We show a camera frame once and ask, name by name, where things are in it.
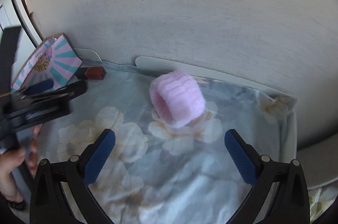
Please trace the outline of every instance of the light blue cloth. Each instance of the light blue cloth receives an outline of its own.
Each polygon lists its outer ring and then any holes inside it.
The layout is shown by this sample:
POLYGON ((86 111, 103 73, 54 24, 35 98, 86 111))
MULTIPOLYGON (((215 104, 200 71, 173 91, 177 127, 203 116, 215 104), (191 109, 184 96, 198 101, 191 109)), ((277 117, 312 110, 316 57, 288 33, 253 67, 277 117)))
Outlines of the light blue cloth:
MULTIPOLYGON (((224 224, 250 190, 224 146, 236 129, 259 154, 278 161, 293 99, 273 100, 258 90, 197 78, 205 113, 182 129, 166 127, 153 110, 149 86, 163 71, 108 62, 103 81, 88 81, 72 114, 43 126, 39 152, 51 162, 80 154, 104 128, 116 146, 93 195, 116 223, 224 224)), ((77 218, 83 220, 67 185, 77 218)))

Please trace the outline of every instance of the blue gripper pad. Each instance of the blue gripper pad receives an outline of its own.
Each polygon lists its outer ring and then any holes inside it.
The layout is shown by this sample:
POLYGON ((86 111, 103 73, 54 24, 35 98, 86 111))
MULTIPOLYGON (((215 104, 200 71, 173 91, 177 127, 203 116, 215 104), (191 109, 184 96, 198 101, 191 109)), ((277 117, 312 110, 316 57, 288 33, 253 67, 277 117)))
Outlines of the blue gripper pad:
POLYGON ((44 91, 50 90, 54 86, 53 79, 47 79, 35 85, 29 86, 24 92, 24 95, 36 95, 44 91))
POLYGON ((92 156, 89 158, 87 164, 84 166, 83 183, 86 187, 88 187, 89 184, 92 184, 97 180, 97 177, 99 176, 104 164, 106 163, 108 156, 115 146, 114 132, 108 129, 104 130, 104 132, 106 131, 106 136, 101 139, 101 142, 97 146, 96 150, 92 153, 92 156))
POLYGON ((253 187, 257 182, 256 166, 246 154, 231 130, 225 133, 224 144, 244 182, 253 187))

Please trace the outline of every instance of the human hand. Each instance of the human hand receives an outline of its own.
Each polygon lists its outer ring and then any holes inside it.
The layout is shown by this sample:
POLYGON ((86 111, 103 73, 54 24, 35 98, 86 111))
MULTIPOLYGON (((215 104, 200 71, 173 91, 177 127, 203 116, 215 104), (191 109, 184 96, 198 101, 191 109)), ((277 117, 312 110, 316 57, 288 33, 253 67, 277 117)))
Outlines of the human hand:
MULTIPOLYGON (((35 174, 38 169, 38 146, 36 138, 40 133, 42 125, 33 128, 33 140, 31 142, 31 153, 28 156, 27 165, 31 174, 35 174)), ((23 201, 22 195, 16 188, 11 175, 14 168, 20 166, 25 160, 26 150, 10 150, 0 155, 0 192, 8 201, 20 203, 23 201)))

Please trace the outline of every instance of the textured wall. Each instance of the textured wall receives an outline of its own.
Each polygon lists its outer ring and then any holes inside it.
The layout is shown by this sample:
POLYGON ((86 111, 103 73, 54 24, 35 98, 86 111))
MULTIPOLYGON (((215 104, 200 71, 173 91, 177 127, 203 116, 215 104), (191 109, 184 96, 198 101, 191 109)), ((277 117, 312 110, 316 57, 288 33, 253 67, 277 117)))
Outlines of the textured wall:
POLYGON ((132 64, 223 71, 299 98, 303 146, 338 126, 338 0, 28 0, 43 36, 132 64))

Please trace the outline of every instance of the screw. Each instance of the screw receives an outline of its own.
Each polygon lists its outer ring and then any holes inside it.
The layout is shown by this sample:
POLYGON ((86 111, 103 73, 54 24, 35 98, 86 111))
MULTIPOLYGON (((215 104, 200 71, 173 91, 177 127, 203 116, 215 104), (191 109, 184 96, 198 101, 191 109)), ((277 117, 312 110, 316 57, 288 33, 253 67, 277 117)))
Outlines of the screw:
POLYGON ((40 165, 41 166, 44 166, 44 165, 46 165, 47 164, 47 159, 46 158, 44 158, 44 159, 42 159, 41 161, 40 161, 40 165))
POLYGON ((269 162, 270 161, 270 157, 268 157, 267 155, 262 155, 261 156, 261 159, 264 161, 264 162, 269 162))
POLYGON ((76 155, 76 154, 74 154, 74 155, 72 155, 72 156, 70 157, 69 160, 72 161, 72 162, 76 162, 77 160, 79 160, 79 156, 76 155))
POLYGON ((300 162, 299 162, 297 159, 293 160, 292 163, 293 163, 295 166, 299 166, 299 165, 300 165, 300 162))

